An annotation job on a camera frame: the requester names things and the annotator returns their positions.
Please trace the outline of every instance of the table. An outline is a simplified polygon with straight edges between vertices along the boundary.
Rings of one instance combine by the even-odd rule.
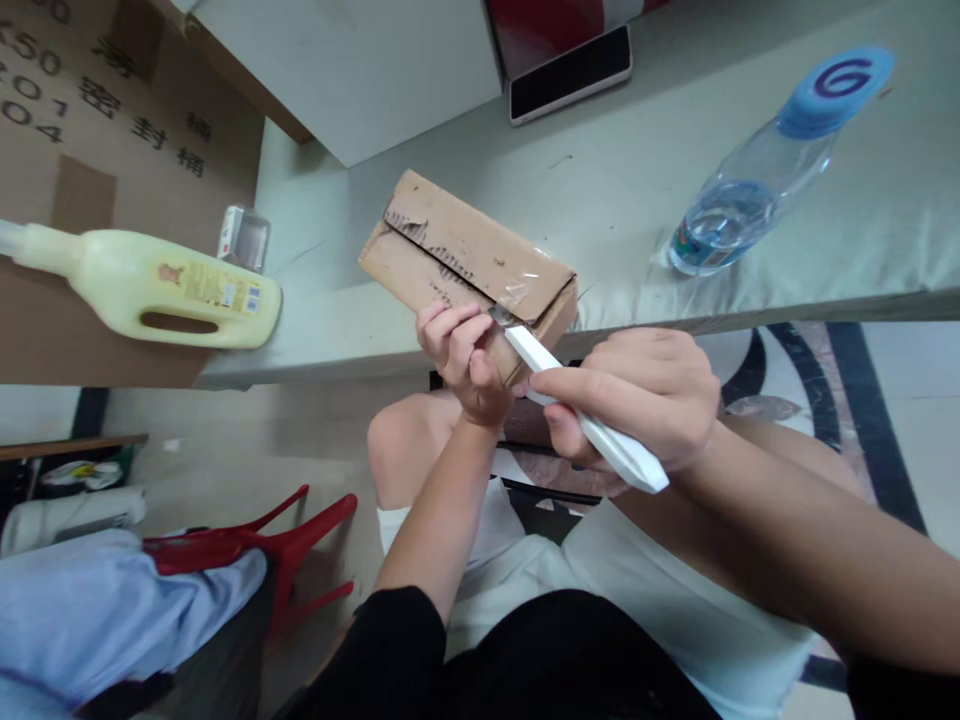
[[[283,311],[267,345],[219,354],[200,386],[427,367],[413,315],[356,264],[408,167],[578,271],[561,357],[644,324],[960,319],[958,37],[951,0],[675,0],[633,23],[627,85],[522,128],[501,98],[347,170],[268,126],[257,209]],[[825,175],[730,270],[672,271],[664,246],[723,157],[820,61],[867,42],[898,66]]]

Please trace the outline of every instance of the wooden shelf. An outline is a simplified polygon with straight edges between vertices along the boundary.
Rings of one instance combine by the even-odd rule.
[[[68,452],[83,452],[120,445],[139,445],[145,443],[149,435],[122,435],[120,437],[78,438],[76,440],[55,440],[46,443],[0,446],[0,462],[19,460],[20,458],[61,455]]]

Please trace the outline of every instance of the black sleeve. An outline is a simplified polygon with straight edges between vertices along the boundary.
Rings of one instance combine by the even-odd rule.
[[[416,587],[381,590],[357,608],[343,643],[293,717],[422,717],[443,668],[447,634]]]
[[[952,717],[960,707],[960,677],[857,658],[847,668],[847,694],[857,720]]]

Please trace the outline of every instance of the bottle label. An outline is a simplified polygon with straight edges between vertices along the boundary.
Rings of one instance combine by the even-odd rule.
[[[711,270],[732,265],[740,259],[741,255],[753,247],[752,245],[741,245],[735,248],[715,248],[706,243],[697,242],[690,237],[686,219],[681,221],[670,242],[673,245],[673,251],[683,262],[694,267],[710,268]]]
[[[260,314],[260,283],[203,263],[161,263],[157,278],[187,300],[223,308],[240,315]]]

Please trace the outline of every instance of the blue bottle cap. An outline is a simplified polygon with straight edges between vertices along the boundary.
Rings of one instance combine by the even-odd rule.
[[[778,129],[805,140],[836,132],[886,84],[895,64],[893,53],[872,45],[834,55],[793,91]]]

